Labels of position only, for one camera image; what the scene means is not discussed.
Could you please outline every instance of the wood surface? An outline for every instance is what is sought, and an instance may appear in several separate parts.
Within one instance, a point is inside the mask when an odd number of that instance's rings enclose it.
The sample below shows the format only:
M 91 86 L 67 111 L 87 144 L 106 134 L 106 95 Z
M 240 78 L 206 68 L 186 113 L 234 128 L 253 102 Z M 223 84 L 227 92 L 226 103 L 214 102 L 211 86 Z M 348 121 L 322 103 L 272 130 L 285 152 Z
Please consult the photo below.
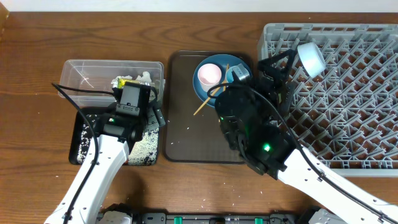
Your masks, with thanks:
M 232 50 L 256 59 L 270 22 L 398 23 L 397 14 L 13 12 L 0 42 L 0 222 L 43 223 L 80 166 L 68 162 L 76 111 L 57 95 L 68 59 L 151 60 L 176 50 Z M 398 204 L 398 179 L 350 178 Z M 124 166 L 103 206 L 140 212 L 303 212 L 310 197 L 246 166 L 172 163 Z
M 9 11 L 0 2 L 0 40 L 3 33 L 3 25 L 8 18 Z

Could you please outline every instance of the clear plastic container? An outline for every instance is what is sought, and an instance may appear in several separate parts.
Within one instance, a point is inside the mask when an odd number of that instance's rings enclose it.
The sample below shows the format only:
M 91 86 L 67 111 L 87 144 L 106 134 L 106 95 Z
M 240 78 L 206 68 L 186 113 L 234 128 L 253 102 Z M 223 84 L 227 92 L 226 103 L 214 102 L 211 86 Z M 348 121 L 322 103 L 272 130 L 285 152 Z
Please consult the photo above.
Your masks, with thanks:
M 112 92 L 112 80 L 118 76 L 131 76 L 133 80 L 143 72 L 150 73 L 150 79 L 158 91 L 158 101 L 163 98 L 164 66 L 160 62 L 139 62 L 120 60 L 67 60 L 63 65 L 60 85 L 81 90 L 103 90 Z M 65 90 L 74 102 L 82 107 L 107 107 L 115 102 L 113 96 L 98 93 L 82 93 Z

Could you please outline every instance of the white plastic grid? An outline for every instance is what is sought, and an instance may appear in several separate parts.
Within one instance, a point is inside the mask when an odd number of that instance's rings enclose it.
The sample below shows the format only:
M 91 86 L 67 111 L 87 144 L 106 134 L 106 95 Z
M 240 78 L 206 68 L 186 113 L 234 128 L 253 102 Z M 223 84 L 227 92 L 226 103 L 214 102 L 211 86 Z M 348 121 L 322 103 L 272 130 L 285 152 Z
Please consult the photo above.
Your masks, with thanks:
M 296 89 L 286 120 L 296 138 L 329 167 L 393 169 L 397 172 L 376 175 L 398 176 L 397 37 L 397 25 L 265 26 L 259 60 L 307 42 L 321 49 L 326 70 L 315 78 L 295 58 L 290 80 Z

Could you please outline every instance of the green led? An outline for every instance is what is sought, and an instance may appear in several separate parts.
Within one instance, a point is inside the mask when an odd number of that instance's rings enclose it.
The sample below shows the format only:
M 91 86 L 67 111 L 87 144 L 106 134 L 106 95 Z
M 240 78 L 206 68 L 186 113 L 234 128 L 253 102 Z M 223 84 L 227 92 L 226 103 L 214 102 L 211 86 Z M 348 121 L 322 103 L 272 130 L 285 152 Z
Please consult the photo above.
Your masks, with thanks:
M 269 150 L 271 149 L 270 145 L 267 143 L 264 145 L 264 150 L 269 152 Z

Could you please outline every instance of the chopstick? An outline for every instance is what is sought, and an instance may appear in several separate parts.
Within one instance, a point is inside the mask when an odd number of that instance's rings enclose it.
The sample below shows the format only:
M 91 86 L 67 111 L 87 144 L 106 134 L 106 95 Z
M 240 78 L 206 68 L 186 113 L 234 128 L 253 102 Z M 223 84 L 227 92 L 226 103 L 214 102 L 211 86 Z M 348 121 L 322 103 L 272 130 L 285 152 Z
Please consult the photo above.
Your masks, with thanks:
M 224 81 L 222 82 L 222 83 L 226 83 L 226 71 L 228 71 L 228 69 L 229 69 L 229 64 L 227 64 L 226 65 L 226 70 L 225 70 L 225 79 L 224 79 Z M 213 90 L 211 93 L 210 93 L 210 95 L 211 96 L 214 96 L 214 94 L 216 94 L 216 92 L 219 90 L 220 88 L 218 87 L 218 88 L 216 88 L 215 90 Z M 207 104 L 207 102 L 209 102 L 209 100 L 210 100 L 210 97 L 208 97 L 200 106 L 199 106 L 199 108 L 194 112 L 194 116 Z

